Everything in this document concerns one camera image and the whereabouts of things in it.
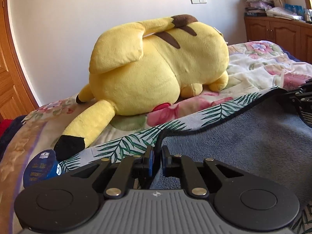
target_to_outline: gray fleece blanket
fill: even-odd
[[[274,97],[233,119],[201,133],[165,137],[171,154],[194,161],[215,158],[292,190],[300,208],[312,196],[312,129],[291,105]],[[177,178],[156,176],[152,189],[180,188]]]

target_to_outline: pikachu plush toy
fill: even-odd
[[[221,91],[228,82],[228,63],[222,34],[190,15],[128,23],[104,32],[91,54],[89,84],[76,98],[78,104],[93,98],[97,102],[65,129],[54,147],[57,160],[87,148],[115,115],[172,105],[179,96],[199,95],[203,84]]]

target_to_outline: wooden door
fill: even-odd
[[[0,0],[3,5],[0,9],[0,121],[14,119],[37,108],[17,57],[14,60],[15,50],[10,48],[9,38],[12,40],[12,37],[11,32],[7,32],[10,28],[6,2]]]
[[[301,28],[301,60],[312,64],[312,29]]]
[[[301,59],[300,26],[270,21],[271,41],[283,47],[294,57]]]
[[[247,41],[270,40],[269,21],[245,18]]]

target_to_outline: wooden cabinet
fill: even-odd
[[[270,17],[245,17],[247,41],[268,40],[312,63],[312,25]]]
[[[301,56],[301,34],[300,26],[270,22],[271,41],[283,47],[294,57]]]
[[[301,29],[301,60],[312,64],[312,30],[306,27]]]
[[[253,20],[246,25],[248,40],[268,40],[269,39],[269,21]]]

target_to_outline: brown stripe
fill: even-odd
[[[154,35],[160,37],[161,39],[163,39],[164,41],[166,41],[167,43],[169,43],[171,46],[180,49],[180,45],[179,43],[176,41],[176,39],[174,37],[172,37],[169,33],[167,32],[156,32],[154,33]]]
[[[198,20],[191,15],[177,15],[172,16],[172,18],[174,19],[172,23],[175,25],[175,27],[186,26],[190,23],[198,22]]]
[[[197,36],[197,33],[191,28],[191,27],[189,27],[189,26],[181,26],[181,27],[179,27],[181,30],[183,30],[183,31],[185,31],[185,32],[187,32],[187,33],[189,33],[190,35],[192,35],[192,36]]]

